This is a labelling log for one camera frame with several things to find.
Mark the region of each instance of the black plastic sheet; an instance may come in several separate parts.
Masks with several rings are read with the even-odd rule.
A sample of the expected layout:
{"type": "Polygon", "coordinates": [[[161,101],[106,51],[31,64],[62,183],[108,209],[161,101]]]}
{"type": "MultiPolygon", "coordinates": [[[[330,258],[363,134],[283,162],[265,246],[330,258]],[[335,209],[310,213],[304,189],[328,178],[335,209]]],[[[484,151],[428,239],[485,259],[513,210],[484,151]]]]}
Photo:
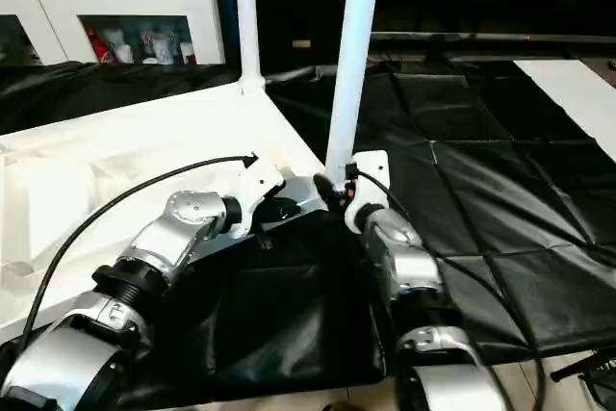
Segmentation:
{"type": "MultiPolygon", "coordinates": [[[[322,159],[333,87],[269,87],[322,159]]],[[[355,149],[388,151],[392,191],[429,248],[513,297],[542,354],[614,343],[616,166],[514,64],[374,68],[355,149]]],[[[489,358],[524,357],[487,291],[444,272],[489,358]]]]}

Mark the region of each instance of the black cloth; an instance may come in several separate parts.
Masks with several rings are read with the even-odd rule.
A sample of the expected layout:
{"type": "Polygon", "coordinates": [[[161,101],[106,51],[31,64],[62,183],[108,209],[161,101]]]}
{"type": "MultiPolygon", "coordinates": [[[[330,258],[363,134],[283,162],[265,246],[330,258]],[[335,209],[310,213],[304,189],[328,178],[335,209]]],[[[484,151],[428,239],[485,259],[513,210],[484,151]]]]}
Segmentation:
{"type": "MultiPolygon", "coordinates": [[[[236,78],[224,66],[0,68],[0,133],[236,78]]],[[[268,93],[324,159],[334,78],[310,81],[268,93]]],[[[388,151],[392,190],[430,249],[515,297],[542,354],[614,344],[616,167],[515,65],[370,69],[355,146],[388,151]]],[[[354,238],[322,213],[273,236],[273,253],[248,242],[191,269],[162,311],[156,349],[138,364],[126,406],[382,377],[387,363],[352,265],[354,238]]],[[[487,359],[528,358],[496,301],[468,276],[444,271],[487,359]]]]}
{"type": "MultiPolygon", "coordinates": [[[[334,85],[268,89],[321,159],[334,85]]],[[[429,248],[515,298],[542,354],[615,343],[616,166],[517,66],[369,70],[355,139],[368,149],[388,151],[392,191],[429,248]]],[[[488,356],[524,357],[487,291],[443,269],[488,356]]]]}

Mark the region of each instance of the white cabinet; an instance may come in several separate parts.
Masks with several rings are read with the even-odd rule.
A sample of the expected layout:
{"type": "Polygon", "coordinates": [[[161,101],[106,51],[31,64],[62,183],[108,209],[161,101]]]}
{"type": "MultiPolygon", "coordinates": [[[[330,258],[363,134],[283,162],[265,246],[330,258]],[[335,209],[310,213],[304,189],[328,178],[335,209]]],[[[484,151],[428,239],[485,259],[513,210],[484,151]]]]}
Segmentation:
{"type": "Polygon", "coordinates": [[[222,40],[218,27],[216,0],[40,0],[51,25],[58,35],[69,60],[96,62],[87,24],[108,24],[130,34],[130,27],[122,27],[135,19],[132,34],[138,35],[140,24],[152,29],[166,18],[176,20],[175,33],[192,43],[198,64],[223,63],[222,40]]]}
{"type": "Polygon", "coordinates": [[[0,64],[35,61],[30,48],[43,64],[66,61],[39,0],[0,0],[0,64]]]}
{"type": "MultiPolygon", "coordinates": [[[[105,33],[118,30],[136,63],[154,59],[142,36],[148,32],[170,39],[175,63],[184,62],[180,42],[192,46],[191,62],[224,63],[217,0],[0,0],[0,38],[2,15],[17,16],[43,64],[97,62],[102,54],[100,46],[95,52],[95,44],[106,42],[103,48],[113,54],[105,33]]],[[[4,22],[13,25],[15,20],[4,22]]]]}

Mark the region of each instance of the silver metal housing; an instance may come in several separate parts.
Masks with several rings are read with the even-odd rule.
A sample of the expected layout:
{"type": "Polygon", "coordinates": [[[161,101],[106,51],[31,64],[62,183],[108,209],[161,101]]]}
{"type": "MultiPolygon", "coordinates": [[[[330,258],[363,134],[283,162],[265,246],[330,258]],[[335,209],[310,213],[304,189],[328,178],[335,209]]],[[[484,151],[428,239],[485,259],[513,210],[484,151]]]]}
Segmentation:
{"type": "Polygon", "coordinates": [[[369,254],[386,266],[389,294],[400,289],[431,288],[442,291],[442,281],[434,258],[425,250],[415,228],[392,209],[369,215],[363,233],[369,254]]]}
{"type": "Polygon", "coordinates": [[[172,284],[191,258],[196,244],[214,238],[226,219],[226,207],[216,193],[178,192],[163,214],[142,229],[121,258],[139,259],[172,284]]]}
{"type": "Polygon", "coordinates": [[[430,411],[504,411],[488,372],[475,365],[415,368],[430,411]]]}
{"type": "Polygon", "coordinates": [[[45,332],[17,359],[2,386],[21,387],[55,399],[64,411],[75,409],[101,369],[118,349],[70,327],[45,332]]]}

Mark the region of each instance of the cup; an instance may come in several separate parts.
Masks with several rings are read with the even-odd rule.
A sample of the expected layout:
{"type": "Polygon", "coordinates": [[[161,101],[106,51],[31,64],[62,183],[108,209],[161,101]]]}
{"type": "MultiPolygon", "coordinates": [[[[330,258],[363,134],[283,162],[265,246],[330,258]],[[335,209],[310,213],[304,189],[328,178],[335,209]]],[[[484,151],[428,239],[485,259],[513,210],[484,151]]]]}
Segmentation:
{"type": "Polygon", "coordinates": [[[123,43],[118,48],[114,49],[115,57],[120,63],[134,63],[133,50],[130,45],[123,43]]]}
{"type": "Polygon", "coordinates": [[[153,34],[152,48],[159,64],[173,64],[173,53],[169,48],[169,37],[167,34],[153,34]]]}

